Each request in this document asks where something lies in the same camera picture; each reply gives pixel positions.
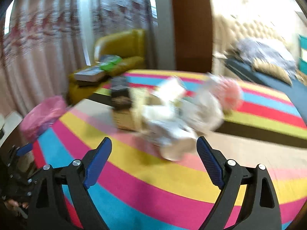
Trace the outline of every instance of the lime green stripe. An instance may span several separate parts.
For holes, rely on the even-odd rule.
[[[110,89],[106,89],[106,88],[99,88],[95,93],[111,96]]]
[[[230,115],[225,116],[225,121],[249,125],[265,130],[279,132],[289,136],[307,139],[307,130],[305,129],[248,113],[232,112]]]

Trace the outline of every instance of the beige headboard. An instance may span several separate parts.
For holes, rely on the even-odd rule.
[[[228,17],[216,15],[213,20],[214,51],[226,53],[233,50],[236,43],[246,37],[277,39],[289,48],[285,39],[274,29],[273,24],[266,25],[260,20],[243,21],[231,15]]]

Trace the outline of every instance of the brown wooden door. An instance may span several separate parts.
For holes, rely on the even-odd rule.
[[[172,0],[176,69],[211,72],[212,14],[210,0]]]

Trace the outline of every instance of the yellow chair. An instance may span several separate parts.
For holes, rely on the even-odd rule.
[[[104,54],[118,55],[122,58],[119,63],[107,72],[108,76],[120,75],[131,69],[145,68],[145,30],[133,29],[117,34],[111,34],[97,40],[94,51],[94,61],[99,61]],[[69,75],[69,98],[72,104],[77,104],[82,99],[89,97],[101,84],[97,86],[79,87],[74,78],[74,73]]]

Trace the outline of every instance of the silver screw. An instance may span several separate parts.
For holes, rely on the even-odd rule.
[[[79,166],[81,164],[80,160],[74,160],[73,161],[73,166]]]
[[[228,165],[230,165],[230,166],[234,166],[234,165],[236,164],[235,160],[231,160],[231,159],[228,160],[227,163],[228,163]]]
[[[265,167],[264,164],[259,164],[258,167],[259,167],[259,169],[261,169],[261,170],[265,170],[265,169],[266,169],[266,167]]]
[[[49,164],[46,164],[46,165],[43,166],[43,170],[48,170],[48,169],[50,169],[50,165]]]

